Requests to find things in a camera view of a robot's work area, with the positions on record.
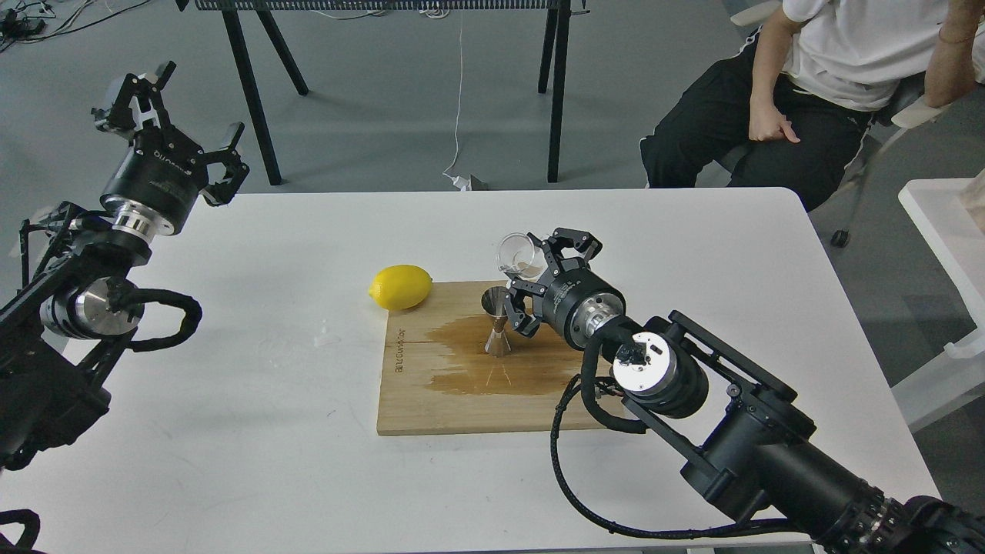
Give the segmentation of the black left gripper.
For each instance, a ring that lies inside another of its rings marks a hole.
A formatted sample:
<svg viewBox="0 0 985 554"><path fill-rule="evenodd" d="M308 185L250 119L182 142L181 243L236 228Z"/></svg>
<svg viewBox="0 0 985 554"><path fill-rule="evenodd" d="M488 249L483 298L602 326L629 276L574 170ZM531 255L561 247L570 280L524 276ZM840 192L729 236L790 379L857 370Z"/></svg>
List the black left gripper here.
<svg viewBox="0 0 985 554"><path fill-rule="evenodd" d="M166 61L153 73L117 78L106 95L108 106L91 110L96 129L131 139L103 189L102 207L143 205L158 214L163 235L182 231L199 193L212 207L231 203L250 171L237 151L243 122L233 122L224 145L208 153L200 153L200 144L172 128L161 92L176 67L175 61ZM192 162L197 155L199 162ZM217 182L209 182L205 169L215 164L225 172Z"/></svg>

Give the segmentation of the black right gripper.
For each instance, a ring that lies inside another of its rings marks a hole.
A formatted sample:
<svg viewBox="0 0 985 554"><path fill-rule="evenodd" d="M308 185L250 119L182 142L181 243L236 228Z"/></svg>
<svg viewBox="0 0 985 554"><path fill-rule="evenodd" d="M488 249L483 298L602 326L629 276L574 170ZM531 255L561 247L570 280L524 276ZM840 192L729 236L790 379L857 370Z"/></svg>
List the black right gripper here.
<svg viewBox="0 0 985 554"><path fill-rule="evenodd" d="M513 330L532 338L541 323L575 350L584 350L596 331L625 315L623 294L591 271L589 262L603 248L591 232L557 228L531 234L537 273L535 286L507 288L506 312ZM533 312L527 312L526 299Z"/></svg>

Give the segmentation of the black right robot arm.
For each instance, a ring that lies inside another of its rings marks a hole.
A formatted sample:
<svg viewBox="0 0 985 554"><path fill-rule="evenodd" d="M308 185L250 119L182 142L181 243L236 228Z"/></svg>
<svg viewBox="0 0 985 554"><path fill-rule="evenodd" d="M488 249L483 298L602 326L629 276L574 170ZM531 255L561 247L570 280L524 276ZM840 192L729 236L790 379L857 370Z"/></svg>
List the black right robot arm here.
<svg viewBox="0 0 985 554"><path fill-rule="evenodd" d="M511 329L555 330L582 353L551 427L551 462L567 501L595 525L637 539L808 534L827 553L981 553L983 519L929 496L898 502L810 444L813 420L792 387L681 312L634 322L623 294L592 272L602 243L557 228L509 234L497 252ZM727 526L647 532L576 498L560 465L563 415L579 395L603 427L655 432L686 460L680 475Z"/></svg>

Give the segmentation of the person's right hand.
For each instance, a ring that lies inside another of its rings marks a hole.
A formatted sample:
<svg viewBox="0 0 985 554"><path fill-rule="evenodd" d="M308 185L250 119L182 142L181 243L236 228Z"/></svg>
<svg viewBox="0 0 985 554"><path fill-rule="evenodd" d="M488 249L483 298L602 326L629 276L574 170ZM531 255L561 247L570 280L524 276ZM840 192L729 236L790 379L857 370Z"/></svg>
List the person's right hand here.
<svg viewBox="0 0 985 554"><path fill-rule="evenodd" d="M779 112L770 98L750 99L750 121L748 137L754 142L786 140L799 143L801 139L793 129L792 122Z"/></svg>

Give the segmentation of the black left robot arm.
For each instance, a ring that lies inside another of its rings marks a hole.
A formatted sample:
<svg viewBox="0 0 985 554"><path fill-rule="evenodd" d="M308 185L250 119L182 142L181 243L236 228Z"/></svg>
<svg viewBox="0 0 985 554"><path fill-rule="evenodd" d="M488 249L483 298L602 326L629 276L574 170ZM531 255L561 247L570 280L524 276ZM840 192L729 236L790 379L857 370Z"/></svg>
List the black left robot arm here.
<svg viewBox="0 0 985 554"><path fill-rule="evenodd" d="M73 444L105 416L103 382L125 350L176 347L201 322L193 297L127 278L149 261L153 238L182 231L197 199L229 204L249 174L241 122L211 152L170 122L161 94L175 67L124 75L92 112L98 130L128 142L101 207L63 202L22 222L22 288L1 316L3 470Z"/></svg>

